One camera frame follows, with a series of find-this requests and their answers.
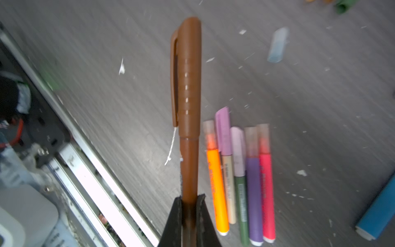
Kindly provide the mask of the brown pen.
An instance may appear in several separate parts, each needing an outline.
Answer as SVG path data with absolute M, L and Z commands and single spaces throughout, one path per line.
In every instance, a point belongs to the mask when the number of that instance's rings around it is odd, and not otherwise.
M 194 16 L 182 22 L 170 42 L 172 120 L 180 137 L 183 247 L 197 245 L 201 65 L 202 27 L 199 18 Z

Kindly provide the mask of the cream pen purple cap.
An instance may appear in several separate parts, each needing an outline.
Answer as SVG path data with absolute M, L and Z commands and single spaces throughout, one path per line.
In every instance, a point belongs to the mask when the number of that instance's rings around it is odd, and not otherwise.
M 215 114 L 218 148 L 222 158 L 223 180 L 230 224 L 237 223 L 236 196 L 232 160 L 229 108 L 224 107 Z

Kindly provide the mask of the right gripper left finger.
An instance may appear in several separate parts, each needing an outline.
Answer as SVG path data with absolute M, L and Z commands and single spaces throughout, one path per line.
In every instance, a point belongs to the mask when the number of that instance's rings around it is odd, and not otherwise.
M 182 244 L 182 199 L 176 197 L 173 201 L 169 217 L 158 247 L 181 247 Z

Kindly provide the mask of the blue highlighter marker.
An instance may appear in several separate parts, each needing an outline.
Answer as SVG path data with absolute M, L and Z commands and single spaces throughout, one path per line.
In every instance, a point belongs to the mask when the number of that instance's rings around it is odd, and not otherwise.
M 395 175 L 359 220 L 356 232 L 368 241 L 376 240 L 395 215 Z

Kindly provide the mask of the clear blue marker cap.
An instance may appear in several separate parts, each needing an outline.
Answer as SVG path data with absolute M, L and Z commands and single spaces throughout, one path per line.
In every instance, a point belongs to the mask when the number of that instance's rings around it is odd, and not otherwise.
M 288 42 L 289 29 L 282 27 L 273 34 L 270 51 L 267 61 L 270 63 L 278 63 L 283 59 L 283 55 Z

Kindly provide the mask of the orange highlighter marker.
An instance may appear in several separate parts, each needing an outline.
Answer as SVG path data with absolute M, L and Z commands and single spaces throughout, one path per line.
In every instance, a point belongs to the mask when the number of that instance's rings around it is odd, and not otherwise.
M 204 121 L 203 131 L 206 141 L 206 155 L 215 210 L 216 228 L 221 236 L 226 236 L 229 232 L 229 222 L 215 122 L 213 120 Z

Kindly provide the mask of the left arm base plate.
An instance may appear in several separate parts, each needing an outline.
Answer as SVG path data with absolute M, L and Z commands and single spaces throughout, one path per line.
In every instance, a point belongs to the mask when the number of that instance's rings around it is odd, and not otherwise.
M 22 158 L 33 152 L 36 168 L 46 165 L 71 135 L 41 94 L 11 72 L 1 71 L 1 150 Z

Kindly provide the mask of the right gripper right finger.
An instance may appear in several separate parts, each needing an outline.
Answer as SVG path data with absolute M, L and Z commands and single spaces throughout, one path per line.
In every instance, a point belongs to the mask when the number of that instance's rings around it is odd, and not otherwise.
M 198 195 L 196 202 L 196 246 L 222 247 L 207 209 L 204 194 Z

